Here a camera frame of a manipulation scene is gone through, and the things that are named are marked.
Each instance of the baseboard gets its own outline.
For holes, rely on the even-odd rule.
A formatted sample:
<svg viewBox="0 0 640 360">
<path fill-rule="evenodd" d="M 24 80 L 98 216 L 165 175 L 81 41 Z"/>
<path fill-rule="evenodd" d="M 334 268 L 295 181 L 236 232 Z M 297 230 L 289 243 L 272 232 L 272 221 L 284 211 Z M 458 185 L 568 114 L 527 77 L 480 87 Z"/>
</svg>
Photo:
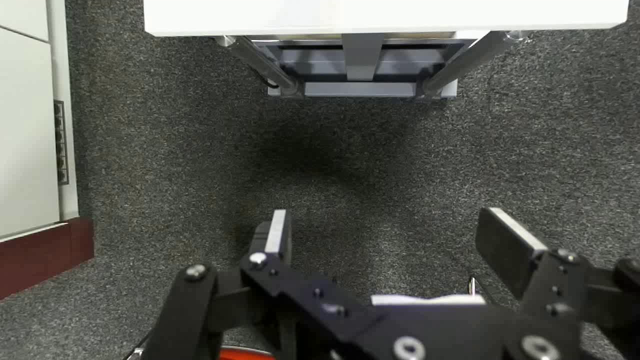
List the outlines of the baseboard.
<svg viewBox="0 0 640 360">
<path fill-rule="evenodd" d="M 94 259 L 94 226 L 74 218 L 64 226 L 0 244 L 0 300 Z"/>
</svg>

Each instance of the metal frame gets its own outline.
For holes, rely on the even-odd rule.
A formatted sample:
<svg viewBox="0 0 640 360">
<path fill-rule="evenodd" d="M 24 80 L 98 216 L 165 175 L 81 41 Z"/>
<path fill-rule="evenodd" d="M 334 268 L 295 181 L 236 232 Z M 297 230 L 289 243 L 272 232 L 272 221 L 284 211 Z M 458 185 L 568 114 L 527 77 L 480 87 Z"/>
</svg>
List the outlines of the metal frame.
<svg viewBox="0 0 640 360">
<path fill-rule="evenodd" d="M 363 307 L 333 280 L 300 276 L 282 260 L 291 251 L 282 243 L 286 224 L 282 211 L 272 226 L 261 224 L 255 240 L 267 246 L 246 257 L 241 271 L 184 268 L 148 343 L 133 355 L 142 360 L 214 360 L 227 330 L 258 325 L 281 360 L 594 359 L 580 348 L 583 322 L 601 327 L 624 356 L 640 355 L 640 265 L 621 260 L 615 271 L 599 271 L 571 251 L 533 246 L 528 232 L 497 211 L 480 213 L 476 244 L 499 244 L 501 257 L 480 254 L 503 280 L 524 284 L 515 292 L 522 305 L 519 311 L 491 305 Z M 515 246 L 507 243 L 524 243 L 517 249 L 531 253 L 510 254 Z M 504 263 L 522 263 L 528 274 L 504 276 Z"/>
<path fill-rule="evenodd" d="M 423 80 L 419 88 L 423 88 L 426 95 L 435 95 L 442 91 L 446 85 L 478 68 L 493 56 L 524 41 L 527 39 L 522 36 L 522 33 L 491 33 L 473 47 L 460 50 L 451 62 L 446 62 L 446 67 L 440 72 L 436 72 L 432 79 Z"/>
<path fill-rule="evenodd" d="M 256 50 L 251 39 L 224 36 L 218 41 L 228 48 L 238 61 L 256 70 L 269 85 L 279 87 L 282 97 L 300 97 L 300 85 L 297 79 L 286 75 L 279 65 Z"/>
<path fill-rule="evenodd" d="M 224 48 L 271 85 L 271 97 L 357 98 L 452 98 L 460 77 L 521 42 L 521 33 L 488 33 L 476 42 L 403 41 L 386 34 L 345 34 L 342 42 L 220 39 Z"/>
</svg>

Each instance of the white cabinet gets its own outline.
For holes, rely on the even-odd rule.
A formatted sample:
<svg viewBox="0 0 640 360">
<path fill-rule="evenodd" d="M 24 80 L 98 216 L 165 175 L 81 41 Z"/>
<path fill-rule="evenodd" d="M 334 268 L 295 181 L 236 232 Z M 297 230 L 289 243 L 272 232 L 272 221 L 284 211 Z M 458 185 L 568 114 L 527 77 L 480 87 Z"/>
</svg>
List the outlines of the white cabinet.
<svg viewBox="0 0 640 360">
<path fill-rule="evenodd" d="M 49 41 L 47 0 L 0 0 L 0 29 Z"/>
<path fill-rule="evenodd" d="M 61 222 L 53 102 L 51 45 L 0 29 L 0 238 Z"/>
</svg>

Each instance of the bolt head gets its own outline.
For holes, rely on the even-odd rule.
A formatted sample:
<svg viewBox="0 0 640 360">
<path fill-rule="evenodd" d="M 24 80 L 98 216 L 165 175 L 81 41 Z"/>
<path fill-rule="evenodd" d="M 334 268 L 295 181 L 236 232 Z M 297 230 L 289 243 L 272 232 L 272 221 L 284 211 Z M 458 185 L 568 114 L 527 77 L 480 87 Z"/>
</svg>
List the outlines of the bolt head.
<svg viewBox="0 0 640 360">
<path fill-rule="evenodd" d="M 323 311 L 326 314 L 337 314 L 337 316 L 342 316 L 342 319 L 349 316 L 349 311 L 342 305 L 323 305 Z"/>
<path fill-rule="evenodd" d="M 542 337 L 524 337 L 521 346 L 533 360 L 561 360 L 558 348 Z"/>
<path fill-rule="evenodd" d="M 249 260 L 252 263 L 252 266 L 263 268 L 263 266 L 267 266 L 269 259 L 264 253 L 255 253 L 249 257 Z"/>
<path fill-rule="evenodd" d="M 576 265 L 579 263 L 579 254 L 576 253 L 571 253 L 567 249 L 558 249 L 558 257 L 571 265 Z"/>
<path fill-rule="evenodd" d="M 424 360 L 426 348 L 419 338 L 403 337 L 395 343 L 395 355 L 398 360 Z"/>
<path fill-rule="evenodd" d="M 563 316 L 563 314 L 574 312 L 574 308 L 564 302 L 557 302 L 557 305 L 546 305 L 546 312 L 552 316 Z"/>
<path fill-rule="evenodd" d="M 200 279 L 207 276 L 207 266 L 205 265 L 194 265 L 194 266 L 186 268 L 184 274 L 186 274 L 188 280 L 200 280 Z"/>
</svg>

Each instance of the gray carpet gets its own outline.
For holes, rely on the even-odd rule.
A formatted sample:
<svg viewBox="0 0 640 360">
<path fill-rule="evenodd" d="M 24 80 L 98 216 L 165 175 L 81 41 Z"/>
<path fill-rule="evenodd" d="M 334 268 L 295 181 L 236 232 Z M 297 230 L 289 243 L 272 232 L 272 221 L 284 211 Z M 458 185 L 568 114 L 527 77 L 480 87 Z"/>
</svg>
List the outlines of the gray carpet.
<svg viewBox="0 0 640 360">
<path fill-rule="evenodd" d="M 509 302 L 475 253 L 482 206 L 599 266 L 639 254 L 636 4 L 610 33 L 533 34 L 448 105 L 269 98 L 212 41 L 146 34 L 141 0 L 68 6 L 96 259 L 0 302 L 0 359 L 122 359 L 180 266 L 236 265 L 275 208 L 295 214 L 295 266 L 361 300 L 476 274 Z"/>
</svg>

